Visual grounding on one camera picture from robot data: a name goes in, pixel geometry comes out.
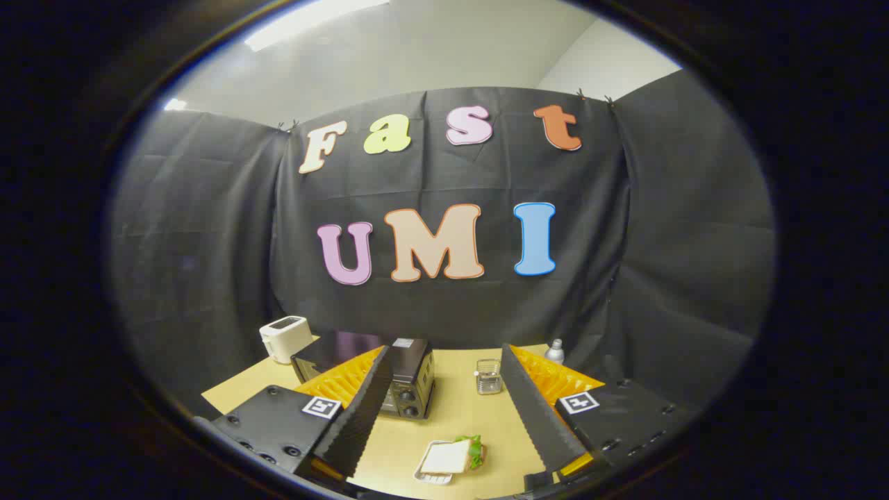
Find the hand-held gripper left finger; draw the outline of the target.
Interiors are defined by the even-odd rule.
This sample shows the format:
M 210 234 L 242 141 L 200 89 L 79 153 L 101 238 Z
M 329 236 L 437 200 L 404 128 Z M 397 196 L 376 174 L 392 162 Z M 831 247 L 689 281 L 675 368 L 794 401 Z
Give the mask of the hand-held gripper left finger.
M 341 484 L 355 474 L 392 382 L 381 346 L 293 390 L 270 384 L 210 421 L 209 433 L 286 478 Z

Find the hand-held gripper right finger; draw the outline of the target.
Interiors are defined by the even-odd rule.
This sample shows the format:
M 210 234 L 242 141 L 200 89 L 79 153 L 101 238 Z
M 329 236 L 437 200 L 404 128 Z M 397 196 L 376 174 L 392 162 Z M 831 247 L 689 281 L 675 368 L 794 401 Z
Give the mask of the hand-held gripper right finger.
M 511 344 L 501 377 L 550 474 L 606 477 L 663 449 L 695 412 L 630 380 L 600 382 Z

